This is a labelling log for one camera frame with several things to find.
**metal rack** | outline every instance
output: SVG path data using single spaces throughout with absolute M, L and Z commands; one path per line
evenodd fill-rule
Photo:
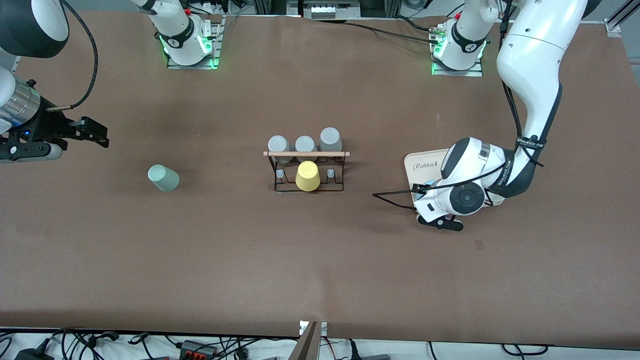
M 289 180 L 292 170 L 297 170 L 298 165 L 300 164 L 297 156 L 317 157 L 314 163 L 318 165 L 335 164 L 335 167 L 333 168 L 326 168 L 326 166 L 323 166 L 323 169 L 333 169 L 335 173 L 331 178 L 328 176 L 327 171 L 324 171 L 324 173 L 321 172 L 320 187 L 314 190 L 314 192 L 344 191 L 344 164 L 347 158 L 351 156 L 351 153 L 348 151 L 264 151 L 262 155 L 266 156 L 269 160 L 269 164 L 271 164 L 271 169 L 273 170 L 273 190 L 276 192 L 305 192 L 296 186 L 295 173 L 291 177 L 294 180 Z M 293 159 L 286 164 L 281 164 L 276 160 L 276 157 L 293 157 Z

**brown table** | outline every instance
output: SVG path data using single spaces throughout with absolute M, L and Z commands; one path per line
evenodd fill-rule
M 640 93 L 603 26 L 581 26 L 565 57 L 529 191 L 447 233 L 371 193 L 406 188 L 408 153 L 464 136 L 513 145 L 496 32 L 485 76 L 450 78 L 430 74 L 422 43 L 243 17 L 218 70 L 179 71 L 146 16 L 85 20 L 100 70 L 68 116 L 108 126 L 111 147 L 2 166 L 1 325 L 294 336 L 326 320 L 338 338 L 640 347 Z M 59 56 L 18 71 L 59 105 L 92 68 L 70 22 Z M 273 193 L 269 137 L 326 126 L 352 153 L 346 191 Z M 180 174 L 174 192 L 146 179 L 154 163 Z

